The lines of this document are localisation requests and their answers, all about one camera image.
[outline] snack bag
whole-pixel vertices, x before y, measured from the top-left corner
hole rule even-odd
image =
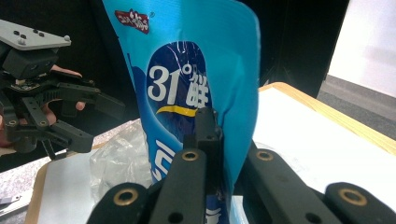
[[[184,134],[194,133],[197,108],[211,106],[225,136],[226,193],[232,192],[258,108],[260,30],[254,13],[233,0],[103,3],[129,65],[154,182],[166,176]],[[207,220],[226,219],[215,207]]]

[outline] white wall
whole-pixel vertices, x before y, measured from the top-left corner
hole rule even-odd
[[[396,97],[396,0],[350,0],[329,75]]]

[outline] logo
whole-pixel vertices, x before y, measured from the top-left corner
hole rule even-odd
[[[143,32],[144,34],[149,33],[149,17],[145,14],[139,14],[137,11],[132,9],[129,12],[115,11],[116,17],[120,23],[126,26],[134,27],[136,30]]]
[[[195,129],[198,108],[211,107],[205,58],[193,42],[162,46],[151,57],[147,71],[148,103],[161,125],[179,142]]]

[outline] screw hole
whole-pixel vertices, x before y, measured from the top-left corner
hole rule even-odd
[[[357,205],[357,206],[364,206],[367,204],[367,199],[362,195],[360,192],[354,189],[340,189],[338,191],[338,194],[340,197],[351,204]]]
[[[126,206],[133,203],[138,195],[139,193],[136,189],[122,189],[114,195],[113,201],[116,205]]]

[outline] clear plastic bag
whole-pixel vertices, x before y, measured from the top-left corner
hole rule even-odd
[[[91,193],[96,203],[120,183],[138,183],[146,188],[152,184],[145,139],[138,119],[90,157]]]

